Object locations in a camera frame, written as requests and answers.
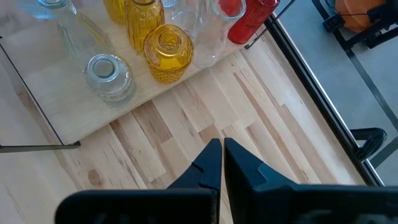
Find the red glass bottle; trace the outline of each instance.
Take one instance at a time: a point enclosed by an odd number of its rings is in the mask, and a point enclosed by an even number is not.
[[[245,44],[274,12],[280,0],[246,0],[246,13],[228,32],[228,39],[235,44]]]

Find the clear glass jar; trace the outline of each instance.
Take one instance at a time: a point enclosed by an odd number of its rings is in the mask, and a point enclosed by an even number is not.
[[[229,28],[246,10],[245,0],[210,0],[210,9],[204,23],[194,37],[195,59],[199,67],[214,65],[224,51]]]
[[[172,24],[193,37],[206,11],[206,0],[179,0],[172,11]]]
[[[86,66],[85,78],[90,90],[108,102],[132,97],[136,89],[128,64],[115,55],[94,56]]]
[[[35,17],[36,19],[54,18],[54,15],[51,13],[50,10],[38,5],[35,0],[17,0],[16,2],[20,9]]]
[[[70,0],[36,1],[55,15],[64,46],[79,69],[83,70],[93,56],[111,52],[108,36],[79,13]]]
[[[163,2],[163,7],[170,8],[175,6],[177,0],[162,0],[162,2]]]

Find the wooden board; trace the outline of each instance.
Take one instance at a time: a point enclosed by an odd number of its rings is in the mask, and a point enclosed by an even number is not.
[[[0,146],[61,144],[0,48]]]
[[[109,35],[116,54],[132,67],[137,91],[129,103],[109,105],[89,91],[83,74],[73,68],[63,50],[55,21],[43,22],[0,40],[64,144],[79,141],[200,71],[192,64],[179,82],[171,85],[157,83],[144,57],[129,45],[124,26],[109,19],[102,2],[82,10],[82,13]],[[240,47],[242,45],[228,42],[224,54]]]
[[[364,184],[271,35],[144,103],[79,149],[1,154],[0,223],[53,223],[84,189],[164,189],[211,138],[302,184]],[[221,224],[232,224],[224,180]]]

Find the glassware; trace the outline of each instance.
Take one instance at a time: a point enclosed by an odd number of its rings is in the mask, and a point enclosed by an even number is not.
[[[172,12],[172,23],[193,37],[206,11],[206,0],[179,0]]]
[[[229,28],[243,16],[245,0],[211,0],[204,23],[194,38],[194,64],[199,67],[214,65],[222,54]]]
[[[104,0],[105,9],[114,22],[126,23],[126,16],[124,15],[125,3],[126,0]]]
[[[152,76],[161,83],[179,80],[193,58],[191,38],[175,25],[162,25],[148,34],[144,53]]]
[[[36,19],[53,19],[54,15],[50,10],[41,7],[35,0],[17,0],[17,5],[24,12]]]
[[[177,0],[162,0],[162,2],[163,2],[163,7],[170,8],[175,6]]]
[[[94,56],[86,66],[85,78],[90,90],[108,102],[124,100],[136,89],[129,66],[115,55]]]
[[[86,16],[77,12],[70,0],[36,0],[56,16],[64,46],[77,67],[84,69],[97,54],[110,53],[108,37]]]
[[[144,51],[148,33],[164,24],[164,9],[160,0],[126,0],[127,34],[131,46]]]
[[[228,39],[235,44],[245,44],[275,10],[279,1],[248,0],[246,13],[229,30]]]

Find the yellow glass jar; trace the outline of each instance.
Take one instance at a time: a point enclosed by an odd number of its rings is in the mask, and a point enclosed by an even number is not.
[[[124,15],[125,3],[126,0],[104,0],[105,9],[114,22],[126,23],[126,16]]]
[[[126,27],[130,45],[138,52],[144,51],[148,33],[164,24],[161,0],[126,0]]]
[[[161,83],[179,80],[193,59],[191,38],[175,25],[162,25],[148,34],[144,53],[152,76]]]

